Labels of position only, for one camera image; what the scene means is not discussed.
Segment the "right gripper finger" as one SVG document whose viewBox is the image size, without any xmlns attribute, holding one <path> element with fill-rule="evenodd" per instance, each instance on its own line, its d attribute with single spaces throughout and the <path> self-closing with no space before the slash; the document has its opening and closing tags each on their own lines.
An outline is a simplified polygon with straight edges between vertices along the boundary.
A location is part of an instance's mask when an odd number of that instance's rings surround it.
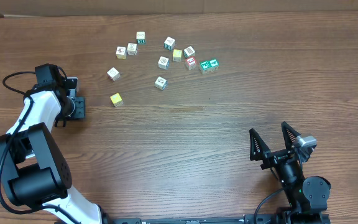
<svg viewBox="0 0 358 224">
<path fill-rule="evenodd" d="M 295 131 L 287 122 L 281 123 L 283 138 L 286 149 L 291 149 L 295 139 L 300 136 L 300 133 Z"/>
<path fill-rule="evenodd" d="M 260 161 L 270 154 L 270 148 L 266 145 L 255 129 L 249 130 L 250 135 L 250 160 Z"/>
</svg>

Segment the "yellow topped wooden block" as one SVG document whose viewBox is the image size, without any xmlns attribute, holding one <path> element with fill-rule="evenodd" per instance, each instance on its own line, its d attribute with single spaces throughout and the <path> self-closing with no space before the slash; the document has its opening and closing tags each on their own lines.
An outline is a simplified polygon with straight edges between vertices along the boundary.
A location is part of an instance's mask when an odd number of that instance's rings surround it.
<svg viewBox="0 0 358 224">
<path fill-rule="evenodd" d="M 124 104 L 119 93 L 116 93 L 116 94 L 110 96 L 110 100 L 112 101 L 112 103 L 115 107 L 122 106 Z"/>
</svg>

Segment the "plain white wooden block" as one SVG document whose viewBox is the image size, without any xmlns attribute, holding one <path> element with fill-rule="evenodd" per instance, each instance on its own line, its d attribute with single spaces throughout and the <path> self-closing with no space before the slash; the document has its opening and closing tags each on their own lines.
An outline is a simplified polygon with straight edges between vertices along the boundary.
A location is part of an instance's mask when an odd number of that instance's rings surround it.
<svg viewBox="0 0 358 224">
<path fill-rule="evenodd" d="M 121 77 L 119 71 L 114 67 L 111 68 L 110 70 L 108 70 L 107 74 L 108 74 L 109 78 L 114 82 Z"/>
</svg>

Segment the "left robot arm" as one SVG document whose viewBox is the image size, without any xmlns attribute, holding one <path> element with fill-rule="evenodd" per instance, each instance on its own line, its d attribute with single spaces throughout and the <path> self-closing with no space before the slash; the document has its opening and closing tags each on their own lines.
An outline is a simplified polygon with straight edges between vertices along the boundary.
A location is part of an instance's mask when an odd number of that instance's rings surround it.
<svg viewBox="0 0 358 224">
<path fill-rule="evenodd" d="M 99 205 L 73 186 L 68 163 L 51 135 L 58 122 L 85 117 L 78 79 L 49 63 L 33 74 L 37 83 L 21 93 L 21 114 L 0 136 L 0 204 L 17 215 L 45 210 L 62 223 L 112 223 Z"/>
</svg>

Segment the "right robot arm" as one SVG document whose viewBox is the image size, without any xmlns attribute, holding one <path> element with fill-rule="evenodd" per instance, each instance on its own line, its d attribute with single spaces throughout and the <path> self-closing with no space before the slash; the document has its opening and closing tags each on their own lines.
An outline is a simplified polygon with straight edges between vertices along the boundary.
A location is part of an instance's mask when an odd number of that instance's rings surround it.
<svg viewBox="0 0 358 224">
<path fill-rule="evenodd" d="M 328 208 L 331 183 L 321 176 L 305 177 L 303 165 L 317 146 L 312 135 L 302 135 L 288 123 L 282 122 L 281 129 L 285 148 L 271 151 L 258 132 L 249 130 L 250 160 L 260 161 L 262 170 L 268 169 L 280 182 L 281 188 L 265 197 L 253 215 L 244 217 L 249 223 L 329 223 Z M 259 215 L 262 206 L 272 197 L 284 193 L 289 206 L 280 207 L 273 215 Z"/>
</svg>

